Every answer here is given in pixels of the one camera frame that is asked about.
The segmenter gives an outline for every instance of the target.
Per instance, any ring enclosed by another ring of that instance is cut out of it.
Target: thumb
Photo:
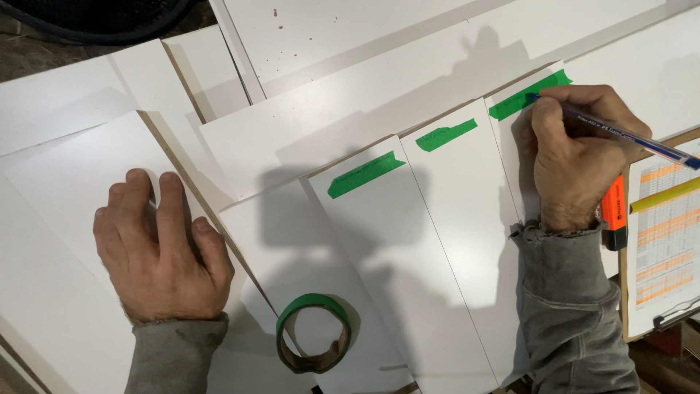
[[[555,99],[542,97],[535,102],[532,108],[532,129],[537,136],[538,151],[556,151],[569,143],[563,118],[561,105]]]
[[[228,257],[223,236],[209,224],[206,217],[198,217],[192,222],[192,237],[214,284],[217,287],[230,285],[233,279],[233,264]]]

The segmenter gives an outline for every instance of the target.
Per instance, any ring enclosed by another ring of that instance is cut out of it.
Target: orange highlighter
[[[603,245],[617,252],[627,246],[627,211],[624,204],[624,182],[622,175],[612,183],[601,201],[601,216],[608,223],[603,230]]]

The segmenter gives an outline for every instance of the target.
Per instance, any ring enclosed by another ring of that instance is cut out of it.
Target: right hand
[[[146,171],[130,170],[94,215],[97,254],[127,317],[134,324],[216,318],[233,278],[222,235],[204,217],[185,222],[183,185],[174,172],[160,176],[157,228],[151,228],[150,189]],[[192,247],[186,226],[192,228]]]
[[[540,221],[553,232],[588,229],[603,195],[642,148],[564,118],[559,103],[579,107],[644,137],[651,137],[651,129],[610,86],[557,86],[542,89],[540,96],[526,115],[531,127],[522,135],[524,153],[537,155],[534,175]]]

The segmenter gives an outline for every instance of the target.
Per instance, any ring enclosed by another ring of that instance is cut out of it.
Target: gray sleeve
[[[125,394],[193,394],[207,391],[211,355],[228,331],[216,320],[152,322],[133,329],[136,347]]]
[[[615,310],[620,289],[603,270],[602,225],[567,236],[521,227],[525,260],[521,322],[533,393],[639,393]]]

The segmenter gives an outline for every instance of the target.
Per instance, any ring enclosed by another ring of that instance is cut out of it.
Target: green masking tape
[[[300,357],[287,347],[287,343],[282,337],[284,324],[287,320],[304,308],[323,308],[331,312],[343,324],[340,338],[337,341],[333,341],[330,349],[324,354]],[[323,294],[304,294],[292,301],[277,319],[277,354],[279,359],[295,374],[304,374],[306,372],[322,374],[343,359],[350,347],[351,336],[352,330],[348,321],[348,315],[340,304]]]
[[[432,152],[477,127],[476,119],[471,119],[454,127],[441,127],[416,140],[416,144],[426,152]]]
[[[335,178],[330,183],[330,187],[328,187],[328,195],[335,200],[343,194],[357,189],[404,164],[406,162],[396,160],[394,152],[391,151]]]
[[[499,102],[493,107],[489,108],[489,115],[493,118],[502,121],[503,119],[515,114],[521,109],[534,103],[534,101],[527,97],[528,93],[539,93],[540,90],[544,88],[553,88],[555,86],[568,85],[573,81],[570,80],[564,70],[559,70],[554,74],[548,76],[547,78],[528,86],[527,88],[520,90],[518,93],[510,96],[509,98]]]

